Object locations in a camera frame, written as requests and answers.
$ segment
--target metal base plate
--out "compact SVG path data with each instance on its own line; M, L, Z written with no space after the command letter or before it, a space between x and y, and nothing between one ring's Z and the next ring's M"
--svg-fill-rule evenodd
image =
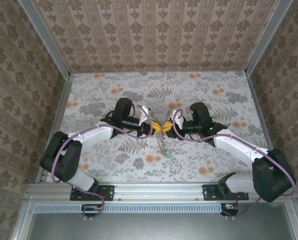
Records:
M224 198L219 191L219 184L206 184L203 185L203 198L205 201L236 201L237 196L239 200L249 200L248 193L238 192L238 193L229 193L226 198Z
M113 201L114 185L99 185L97 194L101 195L106 202ZM72 188L70 200L71 201L99 201L99 198L94 195L82 193L79 190Z

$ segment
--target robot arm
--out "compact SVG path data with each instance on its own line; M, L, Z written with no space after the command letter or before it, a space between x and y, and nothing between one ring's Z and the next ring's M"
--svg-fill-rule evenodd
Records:
M252 174L237 174L232 172L223 177L219 181L220 192L223 195L238 192L257 193L265 201L272 202L291 188L291 182L285 173L254 149L271 157L295 182L294 176L282 151L276 148L268 150L257 147L235 136L226 126L213 122L208 108L202 102L194 103L190 106L190 110L193 120L186 121L183 117L180 117L180 113L175 117L174 127L182 137L186 134L199 134L202 138L214 135L226 135L216 136L205 140L205 142L211 144L213 147L229 152L252 169ZM167 117L170 121L173 119L175 113L176 110L169 111ZM179 138L182 140L182 138L175 133L174 129L171 129L166 134L171 138Z
M132 105L131 100L120 98L115 106L112 116L106 116L96 124L96 126L104 125L104 127L91 130L86 129L81 132L73 132L70 134L65 134L61 131L55 133L41 159L41 167L51 173L56 155L61 146L69 138L76 136L67 143L61 152L55 166L54 176L59 180L71 183L84 191L91 190L96 193L99 182L79 169L82 148L85 150L94 144L114 138L121 133L112 126L120 129L127 128L137 131L138 137L143 134L150 134L151 126L148 118L143 112L141 113L140 118L129 116ZM154 117L154 114L149 108L142 106L142 109L146 112L147 116L150 116L150 118Z

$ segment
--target patterned wallpaper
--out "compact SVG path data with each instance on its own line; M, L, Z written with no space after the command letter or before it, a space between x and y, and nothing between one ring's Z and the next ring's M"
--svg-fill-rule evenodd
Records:
M242 70L79 73L61 130L72 133L93 126L114 109L119 98L150 107L162 126L170 109L182 108L190 120L190 105L204 102L215 122L251 143L265 145ZM139 115L136 108L135 117ZM251 171L250 165L207 143L161 135L145 140L118 135L95 144L82 150L80 168L101 182L209 182L231 172Z
M1 240L35 181L63 81L19 3L0 0Z
M271 139L286 154L298 187L298 0L292 2L252 80Z
M278 0L33 0L72 72L243 69Z

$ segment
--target gray panel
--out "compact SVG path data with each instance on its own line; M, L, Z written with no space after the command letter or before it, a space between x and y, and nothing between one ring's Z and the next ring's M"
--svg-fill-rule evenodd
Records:
M261 203L235 220L213 213L35 214L30 240L294 240L283 203Z

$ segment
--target floral tablecloth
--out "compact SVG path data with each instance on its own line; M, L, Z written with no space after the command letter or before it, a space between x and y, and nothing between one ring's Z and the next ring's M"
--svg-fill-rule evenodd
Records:
M263 132L243 71L119 72L75 75L61 131L80 131L113 110L119 98L146 105L163 125L169 109L204 102L215 122L265 146ZM206 143L166 138L168 155L157 136L135 140L125 135L96 144L81 154L79 168L101 182L209 182L230 172L248 173L242 161Z

